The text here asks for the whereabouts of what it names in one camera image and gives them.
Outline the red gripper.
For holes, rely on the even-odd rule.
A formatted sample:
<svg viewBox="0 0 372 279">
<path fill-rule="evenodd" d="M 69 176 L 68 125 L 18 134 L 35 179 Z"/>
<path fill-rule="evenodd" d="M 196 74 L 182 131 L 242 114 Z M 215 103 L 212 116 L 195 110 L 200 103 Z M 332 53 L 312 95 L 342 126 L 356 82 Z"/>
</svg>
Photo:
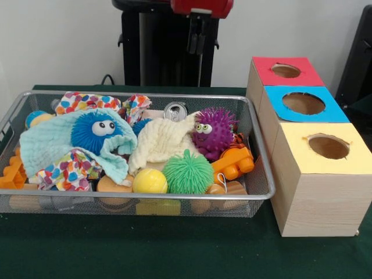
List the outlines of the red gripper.
<svg viewBox="0 0 372 279">
<path fill-rule="evenodd" d="M 198 45 L 198 55 L 203 54 L 206 33 L 209 27 L 209 15 L 215 19 L 225 19 L 233 7 L 233 0 L 171 0 L 174 13 L 190 15 L 187 52 L 195 54 Z M 205 14 L 197 16 L 191 13 Z M 199 34 L 196 31 L 199 23 Z"/>
</svg>

